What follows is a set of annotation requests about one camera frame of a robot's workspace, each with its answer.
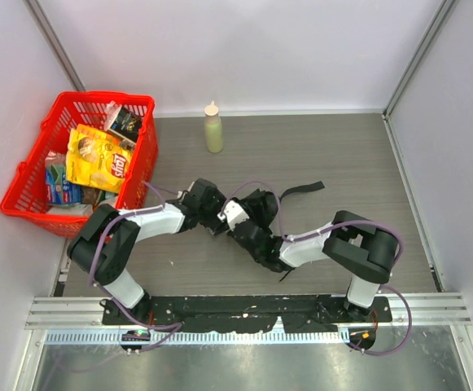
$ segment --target red basket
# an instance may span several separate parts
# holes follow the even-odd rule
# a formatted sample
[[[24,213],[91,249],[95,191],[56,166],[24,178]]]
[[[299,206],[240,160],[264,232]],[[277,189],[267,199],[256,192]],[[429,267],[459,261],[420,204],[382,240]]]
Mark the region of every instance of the red basket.
[[[158,155],[153,98],[106,91],[63,92],[41,123],[41,132],[28,159],[17,166],[14,180],[1,201],[2,213],[24,218],[59,236],[72,238],[77,235],[87,217],[45,214],[50,206],[46,205],[44,160],[50,150],[61,153],[68,150],[69,131],[77,124],[102,129],[106,105],[112,100],[144,117],[116,207],[136,209],[143,206],[147,188],[142,181],[151,179]]]

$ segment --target sauce bottle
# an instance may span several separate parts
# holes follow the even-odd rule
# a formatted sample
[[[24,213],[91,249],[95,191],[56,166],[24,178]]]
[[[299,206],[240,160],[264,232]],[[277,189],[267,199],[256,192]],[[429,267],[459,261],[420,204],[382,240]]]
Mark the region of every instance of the sauce bottle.
[[[205,141],[207,143],[207,149],[211,153],[218,153],[223,149],[223,132],[221,128],[221,119],[218,115],[218,107],[211,102],[205,107]]]

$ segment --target lay's chips bag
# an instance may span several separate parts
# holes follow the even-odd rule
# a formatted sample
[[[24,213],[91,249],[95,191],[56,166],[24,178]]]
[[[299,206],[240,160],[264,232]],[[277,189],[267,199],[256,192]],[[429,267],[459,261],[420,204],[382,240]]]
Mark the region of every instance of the lay's chips bag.
[[[101,130],[79,125],[70,132],[66,154],[69,182],[118,193],[131,163],[132,152]]]

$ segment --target blue package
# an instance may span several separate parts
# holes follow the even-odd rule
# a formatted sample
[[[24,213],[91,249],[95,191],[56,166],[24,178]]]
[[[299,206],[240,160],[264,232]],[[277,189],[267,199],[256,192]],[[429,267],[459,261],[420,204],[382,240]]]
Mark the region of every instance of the blue package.
[[[81,203],[81,187],[66,180],[66,166],[46,167],[46,194],[50,205],[70,206]]]

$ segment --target black mounting plate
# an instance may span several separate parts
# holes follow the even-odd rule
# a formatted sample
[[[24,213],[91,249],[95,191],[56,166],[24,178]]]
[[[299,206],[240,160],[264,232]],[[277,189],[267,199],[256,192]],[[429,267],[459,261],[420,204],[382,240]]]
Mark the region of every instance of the black mounting plate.
[[[332,332],[339,323],[371,323],[372,318],[352,319],[344,309],[345,297],[333,295],[190,296],[152,297],[156,325],[182,322],[181,332],[268,332],[278,316],[286,333]],[[104,306],[103,324],[131,324],[111,301]],[[379,323],[392,321],[386,297],[376,297],[372,310]]]

